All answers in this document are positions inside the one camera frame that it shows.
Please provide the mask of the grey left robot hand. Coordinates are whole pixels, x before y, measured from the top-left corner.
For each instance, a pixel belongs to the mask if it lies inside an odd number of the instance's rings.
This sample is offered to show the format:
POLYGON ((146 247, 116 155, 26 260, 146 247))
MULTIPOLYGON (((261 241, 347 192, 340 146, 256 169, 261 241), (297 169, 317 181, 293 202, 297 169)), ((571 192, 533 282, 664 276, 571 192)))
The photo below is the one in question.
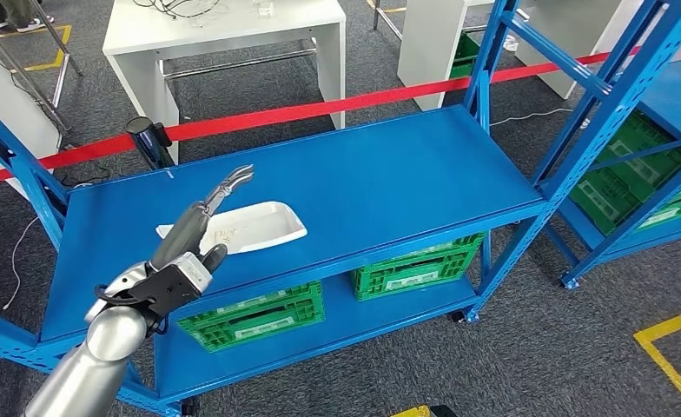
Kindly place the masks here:
POLYGON ((253 164, 240 166, 212 189, 203 201, 192 203, 162 239, 149 261, 149 266, 159 270, 185 252, 200 254, 199 244, 213 213, 236 188, 250 182, 253 175, 253 164))

